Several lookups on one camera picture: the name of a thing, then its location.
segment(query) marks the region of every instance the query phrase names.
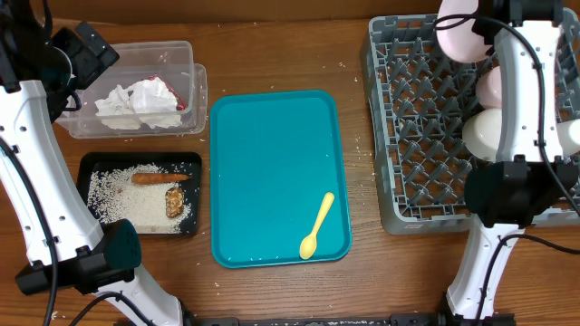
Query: yellow spoon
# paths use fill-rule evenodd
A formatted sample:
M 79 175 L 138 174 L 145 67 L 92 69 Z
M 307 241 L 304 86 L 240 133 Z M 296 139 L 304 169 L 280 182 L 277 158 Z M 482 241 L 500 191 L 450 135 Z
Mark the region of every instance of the yellow spoon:
M 324 195 L 323 204 L 320 206 L 320 211 L 318 211 L 318 217 L 316 218 L 316 222 L 314 222 L 312 233 L 302 240 L 302 243 L 300 244 L 300 257 L 302 259 L 310 259 L 316 251 L 316 235 L 318 235 L 320 225 L 323 224 L 323 221 L 330 210 L 330 206 L 333 205 L 333 201 L 333 193 L 326 193 L 326 195 Z

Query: table surface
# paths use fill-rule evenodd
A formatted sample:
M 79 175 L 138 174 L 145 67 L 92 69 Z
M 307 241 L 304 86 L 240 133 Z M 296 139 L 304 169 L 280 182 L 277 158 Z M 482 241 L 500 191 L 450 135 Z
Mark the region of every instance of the table surface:
M 82 156 L 91 151 L 195 151 L 201 155 L 204 170 L 198 233 L 194 237 L 140 238 L 144 265 L 198 317 L 250 320 L 433 312 L 453 281 L 467 233 L 389 235 L 382 229 L 370 155 L 374 152 L 372 124 L 359 61 L 367 24 L 355 20 L 99 27 L 110 43 L 190 41 L 195 61 L 208 70 L 210 105 L 232 94 L 307 89 L 328 91 L 336 101 L 353 247 L 343 260 L 326 264 L 228 270 L 214 260 L 209 239 L 209 128 L 197 136 L 127 141 L 77 140 L 54 126 L 74 179 Z M 21 229 L 4 190 L 0 190 L 0 207 L 4 223 L 0 228 L 0 257 L 4 259 L 1 323 L 38 325 L 47 294 L 25 297 L 18 291 L 14 277 L 27 260 Z M 580 247 L 578 227 L 531 229 L 529 233 Z M 577 257 L 520 242 L 499 286 L 496 308 L 515 313 L 520 325 L 577 325 L 578 270 Z M 54 325 L 68 324 L 91 299 L 72 289 L 59 291 Z M 82 324 L 111 324 L 120 318 L 112 306 L 102 303 Z

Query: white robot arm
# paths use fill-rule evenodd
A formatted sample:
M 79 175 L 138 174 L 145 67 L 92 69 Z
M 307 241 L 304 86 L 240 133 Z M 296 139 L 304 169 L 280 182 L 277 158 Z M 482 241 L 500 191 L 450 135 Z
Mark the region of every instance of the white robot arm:
M 477 1 L 469 2 L 472 4 L 471 9 L 477 7 Z M 453 0 L 446 0 L 443 5 L 453 3 Z M 504 23 L 515 25 L 515 31 L 527 40 L 541 62 L 539 70 L 544 80 L 543 87 L 540 87 L 533 53 L 514 33 L 497 24 L 487 24 L 485 20 L 469 22 L 473 25 L 475 21 L 474 36 L 477 37 L 475 33 L 484 36 L 481 38 L 482 45 L 485 39 L 495 46 L 501 68 L 504 100 L 498 163 L 472 171 L 466 181 L 466 203 L 469 210 L 478 216 L 473 217 L 459 273 L 446 294 L 448 318 L 455 322 L 477 321 L 479 324 L 479 320 L 488 320 L 490 325 L 494 325 L 493 302 L 496 290 L 516 244 L 517 235 L 524 234 L 525 227 L 531 225 L 534 215 L 542 213 L 562 196 L 561 188 L 549 176 L 548 164 L 556 170 L 559 182 L 565 189 L 571 188 L 578 179 L 578 169 L 561 160 L 563 150 L 556 131 L 553 100 L 556 93 L 556 47 L 560 37 L 560 22 L 557 19 L 561 17 L 562 4 L 543 1 L 539 7 L 527 7 L 533 5 L 537 5 L 537 2 L 527 2 L 518 7 L 510 1 L 504 1 L 502 5 L 491 7 L 491 2 L 481 0 L 472 18 L 478 14 L 499 19 L 508 17 Z M 441 25 L 451 26 L 458 21 L 445 19 L 441 19 Z M 543 115 L 540 111 L 540 92 L 547 99 L 543 105 Z M 541 129 L 548 162 L 541 155 Z M 498 249 L 500 244 L 503 245 L 500 240 L 509 235 L 515 236 Z M 497 260 L 492 262 L 497 250 Z M 492 269 L 488 286 L 484 289 L 489 266 Z
M 51 33 L 36 22 L 27 1 L 0 6 L 0 179 L 30 262 L 16 276 L 18 286 L 24 294 L 46 291 L 54 277 L 59 287 L 107 296 L 138 325 L 190 325 L 185 306 L 141 265 L 131 223 L 102 227 L 89 212 L 51 127 L 69 95 L 86 89 L 119 56 L 87 24 L 76 29 L 81 37 L 62 29 L 48 43 Z M 45 324 L 52 308 L 49 303 Z

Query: white tissue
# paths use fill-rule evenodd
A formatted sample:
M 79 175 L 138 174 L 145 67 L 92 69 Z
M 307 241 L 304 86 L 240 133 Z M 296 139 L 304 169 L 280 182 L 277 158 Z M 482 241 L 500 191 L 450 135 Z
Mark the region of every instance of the white tissue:
M 139 81 L 132 84 L 127 90 L 133 91 L 130 96 L 130 105 L 136 113 L 175 112 L 178 100 L 169 91 L 165 82 L 159 77 L 154 80 Z M 169 128 L 181 125 L 180 115 L 140 118 L 151 128 Z
M 105 100 L 94 102 L 99 112 L 97 116 L 117 116 L 124 114 L 167 113 L 177 110 L 178 101 L 159 77 L 154 80 L 138 81 L 124 90 L 120 85 L 109 93 Z M 181 125 L 181 116 L 159 115 L 154 117 L 134 117 L 133 119 L 104 119 L 104 125 L 112 129 L 139 129 L 141 123 L 151 128 L 169 128 Z
M 135 114 L 135 111 L 129 104 L 129 93 L 120 85 L 109 93 L 109 97 L 105 100 L 97 100 L 94 102 L 99 110 L 97 116 L 117 116 L 124 114 Z M 139 120 L 132 119 L 103 119 L 102 124 L 111 129 L 128 129 L 136 130 L 141 126 Z

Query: black cable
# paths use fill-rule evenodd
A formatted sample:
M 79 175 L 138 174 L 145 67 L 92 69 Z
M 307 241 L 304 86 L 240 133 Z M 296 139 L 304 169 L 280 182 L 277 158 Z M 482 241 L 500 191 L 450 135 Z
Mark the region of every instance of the black cable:
M 76 91 L 73 91 L 70 87 L 66 88 L 66 91 L 71 95 L 72 99 L 74 100 L 74 109 L 64 108 L 63 111 L 65 112 L 75 112 L 81 109 L 81 98 L 79 98 L 79 94 Z
M 34 186 L 28 178 L 26 171 L 24 171 L 24 167 L 20 163 L 20 160 L 16 157 L 16 152 L 14 152 L 10 146 L 4 141 L 2 137 L 0 137 L 0 148 L 6 154 L 8 159 L 14 165 L 14 169 L 18 173 L 18 176 L 22 179 L 24 187 L 30 196 L 30 200 L 33 203 L 34 211 L 38 215 L 38 220 L 40 221 L 40 226 L 43 229 L 44 237 L 46 238 L 46 245 L 48 246 L 48 250 L 50 251 L 51 261 L 53 264 L 53 279 L 51 282 L 51 291 L 48 297 L 48 305 L 46 307 L 46 314 L 44 315 L 44 326 L 50 325 L 52 317 L 53 317 L 53 309 L 54 309 L 54 301 L 56 300 L 56 290 L 58 289 L 58 256 L 56 253 L 56 245 L 54 244 L 53 240 L 53 233 L 51 232 L 50 227 L 48 226 L 48 222 L 46 220 L 46 216 L 44 215 L 43 207 L 40 204 L 40 199 L 36 195 L 36 191 L 34 191 Z
M 48 7 L 48 0 L 43 0 L 43 9 L 44 9 L 44 36 L 46 37 L 46 41 L 50 41 L 51 36 L 53 35 L 53 15 L 51 14 L 51 10 Z
M 126 296 L 122 295 L 121 293 L 117 293 L 117 292 L 111 292 L 111 293 L 105 293 L 102 296 L 94 299 L 93 301 L 91 301 L 91 303 L 87 304 L 86 307 L 84 307 L 84 309 L 79 312 L 79 314 L 72 320 L 71 322 L 71 326 L 76 325 L 79 321 L 81 321 L 82 317 L 84 317 L 85 314 L 87 314 L 87 312 L 89 312 L 92 307 L 94 307 L 95 305 L 97 305 L 99 302 L 105 300 L 105 299 L 109 299 L 109 298 L 115 298 L 116 301 L 122 301 L 123 303 L 125 303 L 136 315 L 137 317 L 139 317 L 139 319 L 141 319 L 141 321 L 143 321 L 147 326 L 155 326 L 155 324 L 153 324 L 152 321 L 148 320 L 147 317 L 145 317 L 145 315 L 143 314 L 143 312 L 141 312 L 139 310 L 139 308 L 137 308 L 137 306 L 135 306 L 135 304 L 133 304 L 133 302 L 131 302 Z
M 452 24 L 450 26 L 437 27 L 438 24 L 445 22 L 445 21 L 448 21 L 450 19 L 461 19 L 461 21 L 459 21 L 458 23 Z M 495 18 L 486 17 L 486 16 L 478 16 L 476 14 L 451 14 L 448 16 L 441 17 L 441 18 L 435 20 L 435 22 L 433 22 L 433 29 L 434 30 L 450 29 L 453 27 L 457 27 L 460 24 L 466 23 L 469 19 L 480 19 L 482 21 L 485 21 L 485 22 L 488 22 L 491 24 L 495 24 L 495 25 L 500 26 L 503 29 L 507 30 L 508 32 L 510 32 L 512 35 L 514 35 L 522 43 L 522 45 L 526 48 L 526 50 L 528 51 L 528 53 L 532 57 L 532 60 L 534 62 L 534 69 L 536 70 L 536 73 L 537 73 L 538 88 L 539 88 L 539 114 L 538 114 L 539 115 L 539 123 L 538 123 L 538 144 L 537 144 L 537 146 L 539 147 L 540 156 L 542 157 L 544 164 L 546 164 L 546 168 L 548 170 L 548 173 L 550 174 L 550 176 L 552 177 L 554 182 L 560 188 L 565 199 L 568 201 L 570 206 L 576 211 L 576 213 L 578 215 L 580 215 L 580 209 L 578 208 L 578 205 L 575 203 L 574 199 L 572 198 L 572 196 L 570 195 L 568 190 L 564 187 L 562 182 L 560 182 L 559 178 L 557 177 L 556 172 L 552 169 L 552 165 L 550 164 L 550 160 L 546 154 L 546 141 L 545 141 L 545 134 L 544 134 L 544 127 L 545 127 L 544 120 L 545 120 L 545 116 L 546 116 L 546 95 L 545 95 L 546 81 L 544 79 L 544 74 L 542 73 L 542 69 L 543 69 L 542 63 L 540 62 L 540 60 L 537 56 L 537 53 L 534 50 L 534 47 L 527 41 L 526 37 L 524 37 L 520 32 L 518 32 L 514 27 L 510 26 L 509 24 L 506 24 L 506 23 L 499 21 L 498 19 L 495 19 Z M 496 248 L 496 252 L 494 253 L 491 261 L 489 262 L 488 271 L 486 272 L 486 278 L 484 280 L 483 287 L 481 288 L 481 299 L 479 300 L 478 312 L 477 312 L 476 319 L 475 319 L 475 321 L 477 321 L 477 322 L 479 322 L 479 319 L 481 318 L 481 313 L 483 311 L 485 299 L 486 299 L 487 294 L 488 294 L 487 288 L 489 285 L 489 278 L 491 277 L 491 272 L 493 271 L 493 267 L 494 267 L 494 264 L 498 258 L 499 252 L 501 251 L 501 248 L 506 244 L 506 242 L 509 239 L 513 239 L 513 238 L 524 238 L 524 239 L 536 241 L 542 245 L 547 245 L 551 248 L 554 248 L 556 250 L 559 250 L 559 251 L 562 251 L 565 253 L 580 254 L 580 251 L 577 251 L 574 249 L 569 249 L 569 248 L 564 248 L 562 246 L 549 243 L 546 240 L 534 237 L 532 235 L 509 235 L 509 236 L 504 237 L 503 239 L 501 239 L 499 241 L 499 246 L 498 246 L 498 248 Z

